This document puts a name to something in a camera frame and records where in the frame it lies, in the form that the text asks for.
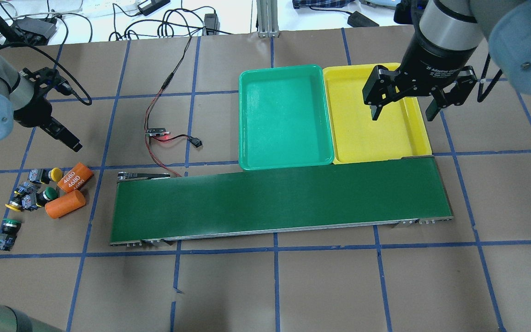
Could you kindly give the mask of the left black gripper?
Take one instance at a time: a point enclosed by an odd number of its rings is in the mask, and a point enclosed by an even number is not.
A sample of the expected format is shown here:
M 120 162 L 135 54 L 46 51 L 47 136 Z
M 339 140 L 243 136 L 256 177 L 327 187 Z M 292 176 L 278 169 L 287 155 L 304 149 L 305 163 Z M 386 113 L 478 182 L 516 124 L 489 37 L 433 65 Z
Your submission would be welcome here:
M 44 67 L 31 71 L 24 68 L 19 72 L 19 83 L 27 85 L 28 100 L 21 102 L 20 107 L 14 111 L 14 120 L 23 127 L 39 127 L 48 135 L 78 153 L 82 149 L 80 139 L 72 134 L 63 124 L 52 117 L 52 105 L 46 100 L 46 94 L 55 89 L 64 95 L 70 94 L 70 85 L 67 79 L 59 74 L 56 69 Z

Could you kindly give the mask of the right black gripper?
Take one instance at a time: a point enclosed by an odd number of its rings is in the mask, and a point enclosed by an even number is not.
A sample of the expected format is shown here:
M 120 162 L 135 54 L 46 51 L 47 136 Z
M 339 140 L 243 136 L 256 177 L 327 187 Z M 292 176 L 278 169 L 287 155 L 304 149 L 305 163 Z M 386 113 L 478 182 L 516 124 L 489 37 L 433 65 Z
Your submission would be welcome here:
M 372 120 L 378 120 L 382 107 L 404 97 L 434 97 L 425 110 L 428 122 L 442 107 L 463 104 L 476 85 L 476 74 L 466 65 L 475 50 L 449 50 L 415 33 L 400 66 L 389 70 L 376 65 L 363 86 L 363 101 L 371 108 Z

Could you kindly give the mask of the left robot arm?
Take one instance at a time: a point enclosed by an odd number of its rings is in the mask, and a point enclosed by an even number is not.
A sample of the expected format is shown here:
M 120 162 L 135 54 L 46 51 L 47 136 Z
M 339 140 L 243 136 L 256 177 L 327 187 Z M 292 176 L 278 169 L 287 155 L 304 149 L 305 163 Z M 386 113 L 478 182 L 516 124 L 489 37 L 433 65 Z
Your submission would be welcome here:
M 0 140 L 6 138 L 17 123 L 26 128 L 41 128 L 75 152 L 82 149 L 80 140 L 52 117 L 52 105 L 46 99 L 52 89 L 65 96 L 78 97 L 71 86 L 75 78 L 70 73 L 62 76 L 64 69 L 56 64 L 53 69 L 16 70 L 0 55 Z

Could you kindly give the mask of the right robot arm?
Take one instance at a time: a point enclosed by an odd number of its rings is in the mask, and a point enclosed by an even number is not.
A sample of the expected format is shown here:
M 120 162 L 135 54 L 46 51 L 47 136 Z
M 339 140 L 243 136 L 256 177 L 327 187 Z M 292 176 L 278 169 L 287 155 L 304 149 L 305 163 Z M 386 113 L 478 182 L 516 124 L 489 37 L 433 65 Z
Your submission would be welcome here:
M 531 0 L 417 0 L 410 12 L 414 35 L 396 70 L 376 65 L 362 89 L 373 120 L 405 97 L 432 96 L 426 119 L 462 105 L 476 84 L 478 102 L 501 76 L 531 95 Z

